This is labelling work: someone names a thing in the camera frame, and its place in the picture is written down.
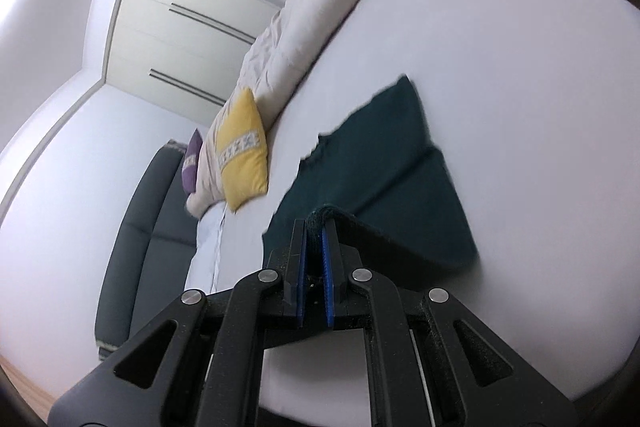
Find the gray sofa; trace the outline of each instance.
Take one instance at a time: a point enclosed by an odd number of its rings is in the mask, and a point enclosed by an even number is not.
[[[197,226],[184,207],[185,151],[170,141],[156,153],[122,220],[95,317],[101,360],[182,293]]]

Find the metal screw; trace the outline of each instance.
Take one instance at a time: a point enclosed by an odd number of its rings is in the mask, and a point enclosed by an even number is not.
[[[358,282],[367,282],[371,280],[373,274],[366,268],[358,268],[353,271],[351,276]]]
[[[434,288],[429,292],[429,298],[433,302],[443,303],[447,302],[447,299],[449,299],[449,294],[442,288]]]
[[[278,278],[278,272],[276,270],[262,270],[258,273],[258,279],[262,282],[273,282]]]
[[[182,294],[182,297],[180,297],[180,300],[185,304],[197,304],[200,302],[200,299],[202,299],[202,293],[198,290],[187,290]]]

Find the blue gripper pad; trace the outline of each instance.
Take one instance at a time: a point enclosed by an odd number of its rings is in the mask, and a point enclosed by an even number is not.
[[[300,265],[298,266],[298,287],[296,288],[296,318],[298,327],[302,327],[305,318],[306,299],[306,230],[302,235],[302,248],[300,250]]]
[[[334,279],[331,270],[331,255],[329,251],[329,239],[326,229],[322,227],[322,271],[324,273],[324,310],[326,312],[326,325],[334,327]]]

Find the cushion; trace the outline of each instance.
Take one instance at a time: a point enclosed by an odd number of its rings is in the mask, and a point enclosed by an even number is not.
[[[196,191],[200,149],[202,149],[202,136],[200,131],[196,129],[193,136],[191,136],[187,146],[187,153],[184,156],[184,163],[182,164],[182,188],[187,194],[193,194]]]
[[[216,156],[226,203],[232,211],[245,201],[266,194],[267,141],[251,89],[238,93],[220,126]]]
[[[187,209],[193,216],[200,219],[215,201],[225,199],[215,137],[241,90],[251,88],[262,124],[269,131],[326,42],[357,2],[286,0],[284,8],[274,15],[245,55],[238,84],[207,133],[198,163],[196,191],[187,200]]]

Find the wardrobe handle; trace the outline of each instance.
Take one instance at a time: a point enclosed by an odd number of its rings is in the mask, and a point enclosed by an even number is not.
[[[224,98],[220,98],[219,96],[216,96],[215,94],[211,94],[210,92],[200,89],[199,87],[190,86],[186,82],[178,80],[177,78],[175,78],[174,76],[171,76],[170,74],[162,73],[161,71],[151,69],[149,70],[149,76],[151,78],[155,78],[156,80],[160,80],[165,84],[169,84],[170,86],[174,86],[190,94],[194,94],[195,96],[202,98],[204,100],[207,100],[207,102],[212,102],[216,105],[219,105],[220,107],[225,105],[226,100]]]
[[[202,13],[196,12],[189,8],[185,8],[184,6],[180,6],[175,2],[171,3],[169,11],[199,22],[200,24],[204,24],[205,26],[209,26],[210,28],[216,29],[220,32],[226,33],[227,35],[236,38],[239,41],[245,42],[246,44],[251,45],[255,42],[255,38],[251,35],[241,32],[240,30],[237,30],[229,26],[228,24],[212,19],[211,17],[206,16]]]

